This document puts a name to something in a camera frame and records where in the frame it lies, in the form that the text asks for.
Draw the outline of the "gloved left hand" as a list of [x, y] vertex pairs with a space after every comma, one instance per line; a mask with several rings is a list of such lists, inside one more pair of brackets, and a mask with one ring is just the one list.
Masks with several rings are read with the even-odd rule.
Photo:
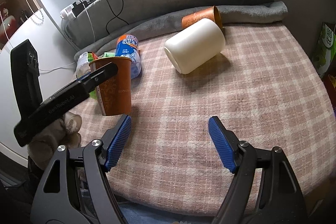
[[80, 147], [81, 126], [80, 115], [72, 112], [65, 113], [62, 118], [55, 120], [34, 136], [27, 145], [29, 157], [40, 169], [45, 170], [60, 145], [65, 145], [69, 149]]

